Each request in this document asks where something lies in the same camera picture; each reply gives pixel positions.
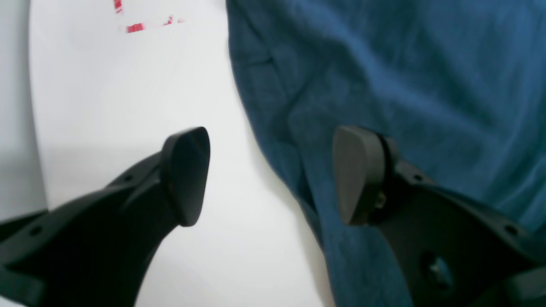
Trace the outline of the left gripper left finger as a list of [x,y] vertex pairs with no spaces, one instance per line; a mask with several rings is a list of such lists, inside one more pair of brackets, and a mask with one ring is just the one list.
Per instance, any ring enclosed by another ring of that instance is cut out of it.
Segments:
[[132,307],[162,240],[196,224],[206,128],[171,135],[101,190],[1,223],[1,297],[26,307]]

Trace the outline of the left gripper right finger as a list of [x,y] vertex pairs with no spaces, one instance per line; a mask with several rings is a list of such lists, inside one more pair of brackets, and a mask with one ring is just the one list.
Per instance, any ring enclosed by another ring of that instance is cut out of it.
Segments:
[[381,232],[416,307],[545,305],[545,243],[437,185],[400,157],[392,138],[339,126],[333,164],[342,220]]

